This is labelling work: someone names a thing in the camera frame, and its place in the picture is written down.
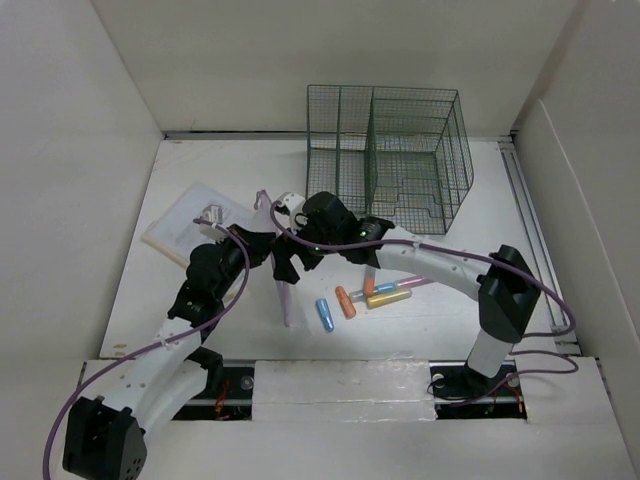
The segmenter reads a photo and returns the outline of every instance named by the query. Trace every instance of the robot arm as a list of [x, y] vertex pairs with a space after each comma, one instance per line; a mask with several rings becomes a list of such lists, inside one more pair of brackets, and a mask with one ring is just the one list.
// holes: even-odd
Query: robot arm
[[[357, 219], [328, 192], [308, 200], [285, 194], [278, 205], [280, 213], [289, 215], [291, 231], [277, 239], [272, 233], [252, 233], [235, 225], [230, 228], [245, 246], [251, 268], [273, 253], [274, 278], [296, 283], [299, 276], [291, 263], [293, 255], [301, 259], [305, 270], [311, 270], [325, 255], [333, 253], [303, 245], [299, 241], [302, 240], [332, 247], [349, 246], [331, 250], [338, 250], [354, 264], [403, 270], [463, 292], [478, 301], [481, 327], [465, 365], [466, 382], [481, 384], [482, 379], [494, 377], [511, 347], [522, 339], [540, 291], [517, 275], [496, 266], [484, 271], [464, 259], [418, 248], [424, 239], [387, 220]], [[368, 243], [380, 240], [387, 243]], [[512, 247], [503, 245], [492, 255], [530, 273], [520, 253]], [[208, 324], [224, 309], [222, 298], [245, 267], [242, 251], [229, 238], [196, 248], [190, 262], [187, 280], [156, 341]], [[69, 412], [65, 470], [88, 480], [138, 478], [149, 437], [186, 401], [220, 381], [222, 357], [201, 346], [214, 328], [209, 325], [200, 330], [200, 335], [185, 336], [141, 356], [102, 396], [78, 398]]]
[[[268, 257], [275, 234], [248, 232], [236, 225], [229, 230], [243, 243], [251, 268]], [[196, 248], [187, 280], [154, 341], [166, 343], [222, 312], [222, 299], [244, 268], [244, 255], [229, 238]], [[215, 326], [140, 356], [101, 396], [78, 398], [69, 411], [64, 469], [88, 480], [138, 478], [150, 437], [188, 400], [219, 384], [222, 356], [201, 346]]]
[[[337, 253], [351, 263], [427, 277], [477, 301], [480, 332], [467, 358], [466, 367], [468, 375], [478, 377], [478, 383], [483, 378], [493, 378], [512, 347], [522, 340], [540, 290], [517, 275], [496, 266], [491, 266], [487, 271], [486, 267], [483, 269], [464, 258], [418, 248], [420, 243], [445, 248], [446, 245], [413, 235], [387, 220], [376, 217], [358, 220], [337, 197], [328, 192], [318, 193], [308, 200], [288, 193], [279, 201], [276, 210], [289, 215], [291, 233], [296, 237], [332, 246], [383, 240], [387, 243], [337, 249]], [[311, 270], [329, 253], [329, 250], [310, 248], [282, 235], [274, 245], [275, 277], [296, 283], [299, 276], [290, 261], [293, 255], [300, 257], [305, 270]], [[503, 245], [490, 256], [531, 274], [522, 255], [513, 247]]]

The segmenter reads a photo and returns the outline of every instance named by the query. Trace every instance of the green wire basket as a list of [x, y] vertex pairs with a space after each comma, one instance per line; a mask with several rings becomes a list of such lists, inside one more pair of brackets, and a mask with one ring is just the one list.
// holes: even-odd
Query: green wire basket
[[457, 90], [310, 85], [307, 197], [445, 234], [473, 183]]

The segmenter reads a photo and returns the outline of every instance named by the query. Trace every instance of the yellow marker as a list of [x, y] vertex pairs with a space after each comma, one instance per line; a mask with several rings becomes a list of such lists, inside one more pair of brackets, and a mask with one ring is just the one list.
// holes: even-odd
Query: yellow marker
[[411, 290], [396, 290], [395, 292], [381, 293], [367, 298], [367, 307], [378, 308], [390, 303], [399, 302], [411, 297]]

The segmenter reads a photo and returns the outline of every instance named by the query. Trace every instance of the screw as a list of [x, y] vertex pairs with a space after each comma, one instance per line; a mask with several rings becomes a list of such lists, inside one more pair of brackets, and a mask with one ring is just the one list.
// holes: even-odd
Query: screw
[[436, 382], [439, 382], [440, 380], [444, 380], [444, 375], [442, 375], [441, 373], [435, 373], [433, 375], [433, 377], [431, 377], [431, 383], [433, 384], [433, 386], [435, 388], [442, 388], [444, 387], [444, 385], [442, 384], [442, 382], [440, 383], [440, 385], [436, 385]]
[[240, 388], [243, 390], [251, 390], [253, 388], [253, 377], [245, 375], [240, 379]]

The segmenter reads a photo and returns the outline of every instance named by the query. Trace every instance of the orange marker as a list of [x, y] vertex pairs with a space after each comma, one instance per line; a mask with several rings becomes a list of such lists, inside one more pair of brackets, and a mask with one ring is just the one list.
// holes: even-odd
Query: orange marker
[[355, 317], [356, 307], [353, 306], [349, 295], [347, 295], [347, 292], [343, 287], [336, 287], [336, 297], [338, 297], [338, 302], [340, 302], [344, 316], [347, 318]]
[[364, 269], [364, 285], [362, 291], [365, 296], [370, 297], [376, 288], [376, 269], [367, 265]]

